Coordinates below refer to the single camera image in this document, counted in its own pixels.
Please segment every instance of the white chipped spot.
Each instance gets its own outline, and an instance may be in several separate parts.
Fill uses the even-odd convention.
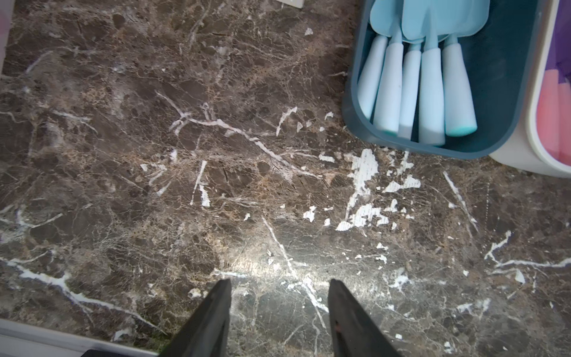
[[[396,183],[395,181],[391,181],[389,183],[389,185],[387,187],[385,187],[385,189],[383,190],[383,193],[385,192],[396,192],[399,191],[402,188],[402,186],[399,183]]]
[[[194,204],[194,193],[196,192],[196,188],[200,184],[200,179],[202,178],[202,174],[204,174],[204,168],[208,162],[206,160],[202,160],[202,164],[200,165],[200,171],[198,172],[198,176],[196,177],[196,182],[194,183],[194,189],[192,191],[192,198],[190,200],[190,204]]]
[[[325,154],[325,152],[319,154],[319,156],[318,156],[318,158],[321,161],[335,162],[335,159],[333,158],[333,156],[325,156],[323,154]]]
[[[171,185],[171,182],[172,182],[172,181],[170,181],[168,184],[166,184],[166,186],[163,186],[160,190],[158,190],[158,191],[156,192],[156,195],[157,195],[158,197],[161,197],[161,196],[164,194],[164,192],[167,190],[167,188]]]
[[[171,162],[172,162],[172,163],[176,163],[176,161],[177,161],[177,156],[178,156],[178,150],[177,150],[177,149],[172,149],[171,154],[169,155],[169,157],[171,158]]]
[[[412,175],[408,175],[404,179],[403,188],[420,188],[420,180],[415,179]]]
[[[407,161],[409,154],[410,153],[408,151],[404,152],[403,160],[400,162],[400,167],[397,168],[397,170],[396,170],[397,176],[402,175],[404,171],[406,171],[408,169],[412,169],[412,167],[414,167],[415,164]]]
[[[484,316],[484,313],[490,308],[490,302],[492,302],[490,298],[476,301],[476,307],[482,309],[482,312],[478,316],[480,319],[482,318],[482,316]]]
[[[404,268],[399,268],[395,271],[395,281],[389,287],[396,288],[400,292],[403,291],[403,286],[410,282],[408,276],[404,274]]]
[[[120,341],[123,336],[133,336],[133,329],[131,327],[123,328],[113,335],[111,342]]]
[[[377,221],[377,227],[381,224],[389,224],[389,218],[387,216],[380,215],[380,219]]]
[[[444,342],[444,352],[449,355],[454,353],[454,347],[452,347],[448,341]]]
[[[200,200],[202,201],[203,207],[210,207],[210,198],[208,198],[208,192],[204,189],[204,186],[201,184],[198,185],[198,189],[200,190]]]
[[[387,257],[381,254],[381,256],[377,256],[375,260],[382,260],[383,263],[387,264]]]
[[[393,198],[393,200],[391,201],[391,205],[387,208],[385,208],[383,211],[385,212],[398,212],[396,209],[396,205],[397,205],[398,201],[396,200],[396,198]]]
[[[296,286],[300,286],[301,282],[291,283],[287,286],[287,290],[293,290]]]
[[[456,199],[460,203],[464,213],[466,213],[466,216],[468,216],[470,223],[472,224],[472,226],[474,226],[476,231],[478,231],[479,229],[478,229],[478,226],[476,225],[476,223],[478,223],[478,221],[475,220],[474,217],[472,217],[472,215],[468,211],[468,206],[466,205],[466,201],[462,198],[462,195],[460,194],[460,190],[458,190],[458,188],[454,185],[452,180],[450,180],[450,177],[448,176],[448,173],[446,171],[443,171],[442,174],[443,174],[444,178],[446,179],[446,181],[448,182],[448,185],[450,186],[452,192],[454,192],[454,194],[456,195]]]
[[[525,276],[524,273],[521,272],[521,270],[516,269],[516,281],[522,284],[525,284]]]
[[[190,296],[191,299],[198,299],[202,297],[202,292],[199,288],[194,288],[188,292],[188,296]]]
[[[352,162],[351,170],[353,170],[353,172],[347,175],[347,177],[353,178],[353,185],[355,187],[355,192],[349,198],[347,209],[345,210],[345,220],[348,220],[349,212],[351,208],[355,207],[357,198],[371,194],[371,190],[366,187],[365,182],[377,174],[379,164],[371,149],[363,149],[361,157],[344,154],[344,158],[346,161]]]
[[[484,260],[486,260],[486,259],[488,259],[488,257],[490,257],[490,258],[492,258],[492,260],[494,262],[498,263],[498,261],[496,260],[496,257],[494,256],[494,250],[499,249],[499,248],[503,247],[504,245],[506,245],[511,236],[512,236],[512,231],[508,230],[505,233],[505,239],[504,240],[502,240],[500,243],[492,243],[492,247],[486,253],[486,255],[484,255]]]
[[[283,122],[286,121],[286,118],[291,113],[297,113],[297,107],[289,108],[285,113],[282,113],[282,117],[280,118],[280,121],[278,123],[278,127],[276,128],[276,136],[280,135],[280,130],[282,129],[282,124],[283,124]]]
[[[353,227],[352,224],[350,224],[349,222],[342,221],[337,225],[337,228],[335,228],[335,230],[343,232],[343,231],[348,231],[349,229],[351,229],[351,227]]]
[[[462,313],[462,312],[468,312],[468,313],[472,313],[472,303],[466,303],[466,304],[462,304],[462,305],[458,305],[456,306],[456,310],[458,310],[458,312]]]
[[[310,222],[313,222],[313,220],[315,219],[315,209],[316,208],[317,207],[315,207],[315,206],[311,206],[309,208],[309,211],[304,212],[303,218],[307,218],[307,219],[309,219]]]

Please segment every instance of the white container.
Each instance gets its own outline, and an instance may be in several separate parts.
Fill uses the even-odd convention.
[[[499,163],[517,169],[555,177],[571,178],[571,166],[555,160],[541,144],[537,133],[537,103],[541,83],[547,64],[551,37],[555,28],[555,18],[559,0],[550,0],[545,6],[546,21],[541,28],[538,51],[530,74],[530,86],[525,96],[525,106],[512,136],[490,157]]]

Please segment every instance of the purple item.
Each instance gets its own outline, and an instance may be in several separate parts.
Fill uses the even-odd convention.
[[[547,53],[547,64],[545,65],[545,70],[553,70],[557,68],[557,50],[558,43],[556,41],[557,37],[555,32],[553,32],[553,37],[551,37],[551,45],[549,45],[549,52]]]
[[[571,78],[571,0],[559,1],[551,47],[557,48],[557,53],[554,56],[556,66],[546,66],[545,69],[559,68],[561,73],[559,83],[564,83],[565,77]]]

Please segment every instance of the brown marble surface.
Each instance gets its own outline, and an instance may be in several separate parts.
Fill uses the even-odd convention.
[[[0,317],[157,350],[230,277],[229,355],[326,356],[337,278],[403,356],[569,355],[569,181],[355,139],[358,3],[17,0]]]

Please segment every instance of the dark gray plastic tray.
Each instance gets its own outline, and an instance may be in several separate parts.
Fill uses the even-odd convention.
[[[446,137],[446,144],[442,147],[417,142],[418,110],[413,141],[380,132],[361,111],[357,101],[357,80],[375,37],[369,25],[373,3],[374,0],[363,0],[355,34],[353,63],[349,68],[341,108],[343,119],[353,135],[394,149],[458,159],[483,157],[502,146],[520,118],[545,0],[492,0],[484,28],[474,36],[459,39],[472,86],[478,130],[461,138]]]

